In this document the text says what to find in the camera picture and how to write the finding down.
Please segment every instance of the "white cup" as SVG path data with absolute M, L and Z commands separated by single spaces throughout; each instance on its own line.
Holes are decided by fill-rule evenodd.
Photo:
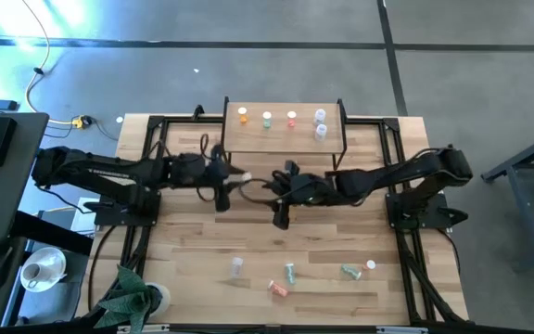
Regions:
M 34 288 L 39 282 L 51 279 L 53 273 L 46 266 L 39 263 L 30 263 L 22 269 L 22 277 L 28 281 L 28 288 Z

